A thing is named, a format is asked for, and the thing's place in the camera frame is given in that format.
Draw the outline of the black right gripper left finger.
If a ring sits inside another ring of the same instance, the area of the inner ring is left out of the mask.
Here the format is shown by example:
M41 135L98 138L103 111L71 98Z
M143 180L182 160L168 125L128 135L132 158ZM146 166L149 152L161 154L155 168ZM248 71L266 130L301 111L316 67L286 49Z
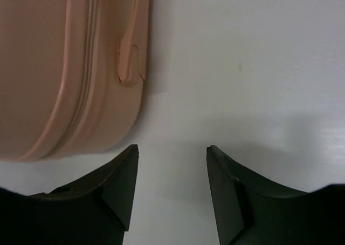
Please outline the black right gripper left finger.
M1 244L122 244L129 230L137 145L50 193L1 189Z

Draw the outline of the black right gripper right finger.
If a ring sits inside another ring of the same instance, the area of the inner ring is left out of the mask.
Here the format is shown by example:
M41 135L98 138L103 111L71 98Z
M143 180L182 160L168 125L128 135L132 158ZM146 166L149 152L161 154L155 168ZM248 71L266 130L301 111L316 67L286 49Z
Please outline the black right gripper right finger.
M303 192L206 150L220 244L344 244L344 185Z

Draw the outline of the pink suitcase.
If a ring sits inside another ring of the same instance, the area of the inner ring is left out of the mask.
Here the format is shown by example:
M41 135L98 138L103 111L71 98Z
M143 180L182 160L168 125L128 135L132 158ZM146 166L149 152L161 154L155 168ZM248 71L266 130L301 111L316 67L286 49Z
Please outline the pink suitcase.
M150 0L1 0L1 159L98 153L140 110Z

